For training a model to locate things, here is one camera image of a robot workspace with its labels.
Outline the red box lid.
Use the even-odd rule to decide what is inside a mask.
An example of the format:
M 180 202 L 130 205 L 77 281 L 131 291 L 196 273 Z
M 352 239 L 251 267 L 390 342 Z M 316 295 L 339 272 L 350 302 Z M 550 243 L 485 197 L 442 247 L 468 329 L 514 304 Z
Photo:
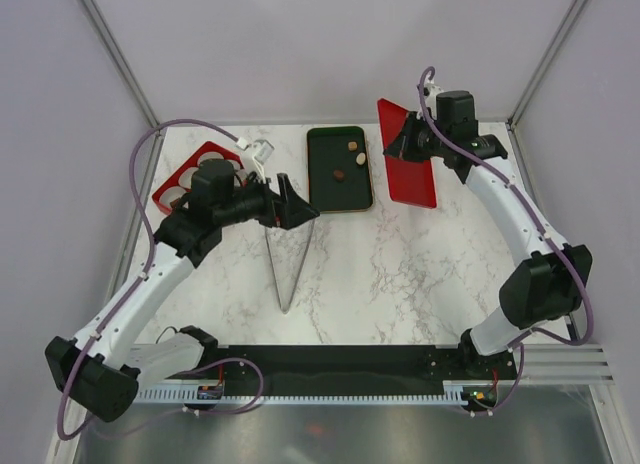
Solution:
M 386 150 L 400 133 L 408 110 L 381 98 L 377 101 L 380 134 Z M 389 196 L 392 201 L 416 207 L 437 207 L 435 180 L 430 161 L 405 162 L 385 156 Z

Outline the metal tongs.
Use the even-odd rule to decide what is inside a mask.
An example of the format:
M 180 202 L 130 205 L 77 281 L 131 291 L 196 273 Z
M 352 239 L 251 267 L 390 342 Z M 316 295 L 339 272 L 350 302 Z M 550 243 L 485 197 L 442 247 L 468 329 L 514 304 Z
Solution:
M 293 230 L 265 229 L 264 237 L 278 307 L 287 314 L 302 274 L 311 244 L 315 221 L 311 220 Z

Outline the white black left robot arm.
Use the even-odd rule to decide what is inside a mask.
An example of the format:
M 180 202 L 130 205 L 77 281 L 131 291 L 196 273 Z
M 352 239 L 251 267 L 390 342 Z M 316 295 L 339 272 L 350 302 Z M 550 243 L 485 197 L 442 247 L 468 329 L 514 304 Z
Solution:
M 152 235 L 152 254 L 138 274 L 72 338 L 50 341 L 45 358 L 65 400 L 113 422 L 145 387 L 183 371 L 197 378 L 216 372 L 218 353 L 195 328 L 139 353 L 133 344 L 166 298 L 221 242 L 225 227 L 255 220 L 264 227 L 290 230 L 319 215 L 284 173 L 277 176 L 278 191 L 256 174 L 242 186 L 236 181 L 230 162 L 202 162 L 189 192 Z

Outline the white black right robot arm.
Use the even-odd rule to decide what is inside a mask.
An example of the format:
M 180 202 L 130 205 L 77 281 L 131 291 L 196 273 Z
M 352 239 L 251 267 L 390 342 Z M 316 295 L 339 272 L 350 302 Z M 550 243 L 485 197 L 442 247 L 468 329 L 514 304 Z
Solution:
M 458 369 L 476 379 L 544 324 L 588 306 L 593 257 L 557 232 L 519 186 L 501 141 L 480 134 L 469 92 L 429 84 L 420 96 L 421 111 L 377 102 L 391 199 L 434 207 L 431 160 L 442 159 L 489 212 L 515 266 L 499 290 L 497 309 L 460 338 Z

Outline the red chocolate box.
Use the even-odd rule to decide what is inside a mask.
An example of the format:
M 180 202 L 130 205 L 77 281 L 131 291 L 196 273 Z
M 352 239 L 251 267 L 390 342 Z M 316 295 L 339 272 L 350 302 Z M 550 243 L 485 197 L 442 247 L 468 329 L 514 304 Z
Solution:
M 172 209 L 168 209 L 162 204 L 159 203 L 159 198 L 161 194 L 169 187 L 179 186 L 178 179 L 180 175 L 189 167 L 197 167 L 199 169 L 200 166 L 197 165 L 198 158 L 201 154 L 205 152 L 218 152 L 222 154 L 225 159 L 224 161 L 230 162 L 235 170 L 236 178 L 235 178 L 235 186 L 241 186 L 247 179 L 247 173 L 243 169 L 243 166 L 240 162 L 239 156 L 223 147 L 217 145 L 214 142 L 207 141 L 202 146 L 200 146 L 194 154 L 192 154 L 160 187 L 152 194 L 152 201 L 158 208 L 158 210 L 164 215 L 168 215 Z

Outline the dark green tray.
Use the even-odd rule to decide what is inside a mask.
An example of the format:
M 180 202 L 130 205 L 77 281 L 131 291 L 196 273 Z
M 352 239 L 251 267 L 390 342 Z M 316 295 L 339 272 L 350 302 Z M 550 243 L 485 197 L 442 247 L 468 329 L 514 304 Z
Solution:
M 348 144 L 355 141 L 356 151 Z M 364 130 L 358 126 L 315 127 L 306 134 L 309 202 L 320 213 L 363 212 L 373 206 L 373 187 Z M 364 165 L 356 156 L 366 154 Z M 345 173 L 337 180 L 336 170 Z

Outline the white paper cup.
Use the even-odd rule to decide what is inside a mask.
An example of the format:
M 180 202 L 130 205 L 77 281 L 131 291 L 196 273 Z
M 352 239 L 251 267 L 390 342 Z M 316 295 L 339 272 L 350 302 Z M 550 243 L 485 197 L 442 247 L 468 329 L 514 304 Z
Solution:
M 214 152 L 214 151 L 205 152 L 199 156 L 197 165 L 200 166 L 205 161 L 209 161 L 209 160 L 224 160 L 224 159 L 225 157 L 218 152 Z
M 183 187 L 169 187 L 161 194 L 159 203 L 168 209 L 173 209 L 185 193 L 186 190 Z
M 192 187 L 193 175 L 198 171 L 197 167 L 187 168 L 179 177 L 178 184 L 180 187 L 189 190 Z

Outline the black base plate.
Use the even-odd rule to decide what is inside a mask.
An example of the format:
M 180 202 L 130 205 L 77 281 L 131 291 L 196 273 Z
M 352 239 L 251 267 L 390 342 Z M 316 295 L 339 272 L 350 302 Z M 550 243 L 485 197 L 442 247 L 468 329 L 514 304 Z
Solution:
M 436 394 L 444 381 L 500 381 L 516 376 L 508 352 L 472 356 L 433 345 L 232 345 L 205 350 L 198 369 L 244 358 L 264 376 L 268 395 Z

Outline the aluminium frame rail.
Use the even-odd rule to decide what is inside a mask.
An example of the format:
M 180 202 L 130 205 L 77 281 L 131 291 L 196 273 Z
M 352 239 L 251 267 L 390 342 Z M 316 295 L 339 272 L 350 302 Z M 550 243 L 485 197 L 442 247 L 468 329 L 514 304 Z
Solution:
M 523 385 L 599 385 L 613 382 L 601 346 L 532 344 L 524 347 Z

